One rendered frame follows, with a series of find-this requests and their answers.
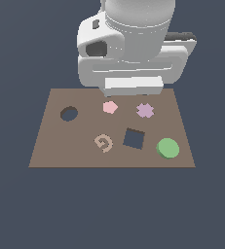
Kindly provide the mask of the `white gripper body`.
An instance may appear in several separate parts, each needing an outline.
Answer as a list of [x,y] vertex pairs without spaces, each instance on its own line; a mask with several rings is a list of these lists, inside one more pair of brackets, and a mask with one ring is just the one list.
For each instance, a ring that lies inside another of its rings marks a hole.
[[79,55],[78,73],[83,86],[98,87],[105,96],[160,94],[164,84],[180,78],[187,59],[184,46],[162,46],[156,57],[139,63]]

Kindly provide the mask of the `brown slotted board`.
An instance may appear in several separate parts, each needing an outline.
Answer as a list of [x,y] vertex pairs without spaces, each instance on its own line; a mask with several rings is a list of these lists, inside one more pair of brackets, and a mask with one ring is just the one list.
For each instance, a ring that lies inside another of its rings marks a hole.
[[[109,100],[118,105],[113,114],[103,111]],[[136,114],[141,103],[154,108],[151,118]],[[100,134],[113,141],[107,153],[94,143]],[[175,158],[167,160],[157,153],[163,138],[178,144]],[[110,98],[99,89],[52,89],[29,166],[193,168],[195,164],[172,89]]]

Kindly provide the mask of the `pink pentagon block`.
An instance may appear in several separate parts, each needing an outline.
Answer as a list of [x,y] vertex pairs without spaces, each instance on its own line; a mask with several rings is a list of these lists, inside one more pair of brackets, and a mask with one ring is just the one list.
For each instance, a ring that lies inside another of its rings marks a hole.
[[114,101],[107,101],[103,103],[103,111],[105,113],[113,114],[118,109],[118,105]]

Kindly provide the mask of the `purple cross block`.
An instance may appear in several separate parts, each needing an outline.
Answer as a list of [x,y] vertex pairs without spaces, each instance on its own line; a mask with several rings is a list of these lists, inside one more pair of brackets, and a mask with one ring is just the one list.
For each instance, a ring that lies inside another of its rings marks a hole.
[[150,104],[139,104],[137,107],[136,114],[141,118],[151,118],[154,115],[154,108]]

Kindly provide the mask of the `tan spiral block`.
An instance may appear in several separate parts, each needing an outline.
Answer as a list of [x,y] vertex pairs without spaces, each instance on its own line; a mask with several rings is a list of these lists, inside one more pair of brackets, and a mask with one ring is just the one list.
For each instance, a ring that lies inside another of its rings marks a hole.
[[113,141],[107,134],[100,134],[94,139],[94,143],[103,153],[109,152],[113,147]]

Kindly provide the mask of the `green round disc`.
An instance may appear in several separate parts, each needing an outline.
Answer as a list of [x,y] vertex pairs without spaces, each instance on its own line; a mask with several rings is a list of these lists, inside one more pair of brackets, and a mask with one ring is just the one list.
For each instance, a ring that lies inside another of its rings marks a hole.
[[156,147],[157,153],[164,159],[173,159],[179,154],[178,144],[171,138],[163,138]]

